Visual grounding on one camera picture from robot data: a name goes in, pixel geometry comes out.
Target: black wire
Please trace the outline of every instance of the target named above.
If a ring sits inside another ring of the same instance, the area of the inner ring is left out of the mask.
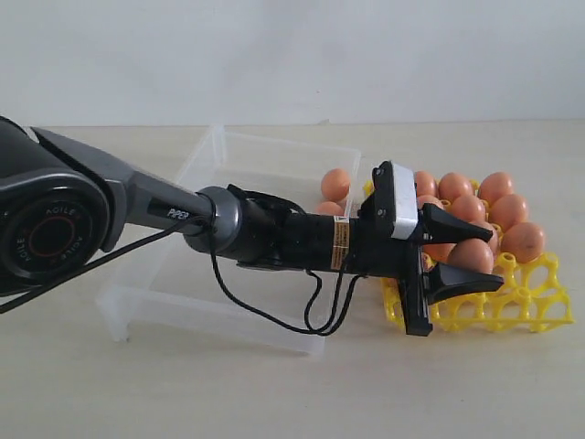
[[[336,313],[336,306],[337,306],[337,302],[339,300],[339,294],[340,294],[340,290],[341,290],[341,283],[343,281],[343,276],[345,273],[345,268],[346,268],[346,264],[347,261],[349,260],[351,253],[349,253],[345,258],[344,261],[342,263],[342,267],[339,270],[339,274],[337,276],[337,283],[335,286],[335,297],[334,297],[334,303],[332,305],[332,314],[330,315],[328,321],[322,326],[319,327],[317,329],[312,328],[312,326],[310,325],[310,323],[307,325],[308,322],[308,313],[311,310],[311,307],[316,299],[316,297],[319,295],[319,292],[321,291],[321,287],[322,287],[322,281],[321,279],[314,273],[312,273],[311,271],[307,271],[307,273],[314,277],[315,279],[317,279],[317,287],[315,288],[315,291],[313,293],[313,296],[311,297],[311,299],[309,300],[309,303],[307,304],[307,307],[305,308],[305,312],[304,312],[304,319],[305,319],[305,324],[307,325],[307,328],[302,328],[302,327],[295,327],[289,323],[286,323],[285,321],[272,316],[271,314],[260,310],[259,308],[256,308],[255,306],[249,305],[245,302],[243,302],[242,300],[238,299],[226,286],[223,277],[221,276],[221,272],[219,270],[219,265],[218,265],[218,257],[216,254],[216,247],[215,247],[215,236],[214,236],[214,231],[213,231],[213,222],[215,222],[215,212],[216,212],[216,205],[215,202],[213,201],[213,199],[211,199],[209,196],[207,196],[206,194],[198,194],[202,197],[205,197],[209,200],[209,202],[211,203],[212,206],[212,225],[211,227],[207,228],[207,233],[208,233],[208,239],[209,239],[209,255],[211,257],[211,265],[213,268],[213,273],[216,276],[216,279],[218,281],[219,287],[221,288],[221,291],[223,291],[223,293],[226,295],[226,297],[231,300],[234,304],[240,306],[241,308],[244,308],[245,310],[251,312],[252,314],[255,314],[257,316],[261,316],[269,321],[271,321],[272,323],[283,327],[285,329],[288,329],[289,331],[295,332],[297,334],[305,334],[305,335],[318,335],[318,336],[322,336],[322,337],[328,337],[332,334],[334,334],[334,332],[336,332],[337,329],[339,329],[339,327],[343,324],[346,315],[347,315],[347,311],[349,309],[349,305],[351,303],[351,299],[353,296],[353,292],[354,289],[356,287],[356,283],[357,280],[359,280],[361,277],[364,277],[362,274],[356,275],[354,276],[354,278],[351,280],[349,287],[347,289],[347,294],[346,294],[346,300],[344,301],[344,305],[342,307],[341,310],[341,314],[339,316],[339,318],[337,319],[337,321],[333,324],[332,327],[331,324],[333,323],[333,321],[335,320],[335,313]]]
[[[7,313],[8,311],[11,311],[15,308],[18,308],[19,306],[24,305],[33,299],[36,299],[37,297],[43,295],[44,293],[49,292],[50,290],[60,286],[61,284],[64,284],[65,282],[70,281],[71,279],[73,279],[75,277],[81,276],[82,274],[85,274],[90,270],[98,268],[99,266],[104,265],[105,263],[110,262],[116,258],[119,258],[128,252],[132,252],[140,247],[143,247],[146,244],[150,244],[151,242],[161,240],[162,238],[165,238],[165,237],[175,233],[177,230],[182,229],[187,224],[190,224],[192,222],[195,222],[195,221],[198,221],[201,219],[202,219],[202,217],[200,217],[200,216],[193,216],[193,217],[190,217],[188,219],[183,219],[182,221],[177,222],[177,224],[173,225],[172,227],[169,227],[166,230],[160,231],[160,232],[155,233],[151,236],[147,236],[146,238],[142,238],[142,239],[135,241],[131,244],[125,245],[125,246],[121,247],[120,249],[115,250],[111,253],[108,253],[105,256],[102,256],[100,259],[96,259],[95,261],[89,262],[86,265],[83,265],[82,267],[80,267],[78,270],[75,270],[71,273],[65,274],[65,275],[59,277],[58,279],[48,283],[48,284],[34,287],[28,293],[22,294],[19,297],[17,297],[16,299],[13,299],[9,302],[6,302],[5,304],[1,304],[0,305],[0,314]],[[205,232],[206,232],[206,228],[205,228],[205,226],[202,226],[201,231],[198,232],[195,236],[201,235]]]

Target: table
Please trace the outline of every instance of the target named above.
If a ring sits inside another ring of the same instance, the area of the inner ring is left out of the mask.
[[[51,129],[166,178],[205,132]],[[229,129],[357,146],[437,176],[510,171],[559,255],[577,323],[543,334],[406,337],[371,288],[320,359],[152,325],[119,344],[94,304],[113,263],[0,319],[3,437],[582,437],[583,121]]]

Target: yellow plastic tray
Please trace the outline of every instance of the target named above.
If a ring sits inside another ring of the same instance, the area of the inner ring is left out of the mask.
[[[477,181],[472,180],[478,188]],[[372,182],[364,186],[367,195],[373,191]],[[427,262],[433,265],[429,256]],[[514,327],[526,327],[531,332],[545,332],[561,325],[574,323],[567,289],[557,277],[558,257],[547,252],[528,263],[519,263],[511,253],[500,253],[495,259],[494,273],[505,282],[495,292],[475,293],[447,299],[432,305],[431,322],[448,332],[468,327],[484,327],[501,332]],[[404,328],[397,283],[381,279],[384,308],[388,321]]]

